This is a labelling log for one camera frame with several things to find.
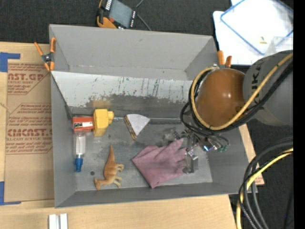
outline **blue cap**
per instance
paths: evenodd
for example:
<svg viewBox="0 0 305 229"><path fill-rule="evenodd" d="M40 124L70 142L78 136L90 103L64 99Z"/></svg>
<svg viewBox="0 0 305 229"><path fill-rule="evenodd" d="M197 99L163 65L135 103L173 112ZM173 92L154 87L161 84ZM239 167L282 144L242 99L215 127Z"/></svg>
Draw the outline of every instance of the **blue cap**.
<svg viewBox="0 0 305 229"><path fill-rule="evenodd" d="M76 166L75 172L81 172L82 158L75 158L75 166Z"/></svg>

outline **pink cloth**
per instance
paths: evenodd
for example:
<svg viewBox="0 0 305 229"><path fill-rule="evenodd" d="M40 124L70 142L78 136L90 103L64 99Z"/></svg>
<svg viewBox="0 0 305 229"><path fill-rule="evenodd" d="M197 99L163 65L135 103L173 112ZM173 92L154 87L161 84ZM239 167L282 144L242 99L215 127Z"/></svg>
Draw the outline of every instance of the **pink cloth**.
<svg viewBox="0 0 305 229"><path fill-rule="evenodd" d="M184 148L179 150L182 142L183 138L168 146L149 145L132 159L151 188L184 174L186 151Z"/></svg>

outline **clear plastic tube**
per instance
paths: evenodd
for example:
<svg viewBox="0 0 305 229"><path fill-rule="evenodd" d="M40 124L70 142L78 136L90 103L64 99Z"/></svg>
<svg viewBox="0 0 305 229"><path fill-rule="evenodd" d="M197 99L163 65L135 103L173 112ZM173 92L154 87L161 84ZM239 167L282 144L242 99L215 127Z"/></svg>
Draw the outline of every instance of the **clear plastic tube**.
<svg viewBox="0 0 305 229"><path fill-rule="evenodd" d="M83 163L83 157L86 152L86 133L74 132L74 155L75 155L75 172L81 172L81 166Z"/></svg>

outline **orange toy dinosaur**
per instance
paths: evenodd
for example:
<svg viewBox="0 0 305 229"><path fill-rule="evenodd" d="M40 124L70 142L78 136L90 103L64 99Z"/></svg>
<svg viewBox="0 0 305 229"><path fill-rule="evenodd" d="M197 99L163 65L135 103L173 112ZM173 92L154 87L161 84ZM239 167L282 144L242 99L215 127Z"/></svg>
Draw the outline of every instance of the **orange toy dinosaur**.
<svg viewBox="0 0 305 229"><path fill-rule="evenodd" d="M104 177L105 179L96 179L94 178L94 183L97 190L101 189L101 185L116 184L118 187L121 187L122 178L117 176L117 171L122 172L124 165L116 164L114 160L114 152L112 146L110 146L110 152L108 156L107 163L104 168Z"/></svg>

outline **gray bin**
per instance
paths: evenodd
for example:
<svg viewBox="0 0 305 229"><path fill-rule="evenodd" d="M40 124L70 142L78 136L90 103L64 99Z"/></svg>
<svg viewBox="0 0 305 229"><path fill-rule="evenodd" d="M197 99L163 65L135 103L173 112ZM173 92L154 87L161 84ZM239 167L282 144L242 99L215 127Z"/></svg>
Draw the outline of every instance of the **gray bin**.
<svg viewBox="0 0 305 229"><path fill-rule="evenodd" d="M211 36L155 31L50 25L55 37L55 70L51 72L55 207L237 193L248 160L239 132L224 133L231 146L224 153L197 148L199 169L154 189L131 159L147 145L165 145L170 130L183 131L179 114L190 85L204 68L217 63ZM114 111L102 137L87 137L80 173L74 172L72 115ZM133 141L123 121L127 114L150 118ZM112 145L122 187L97 191Z"/></svg>

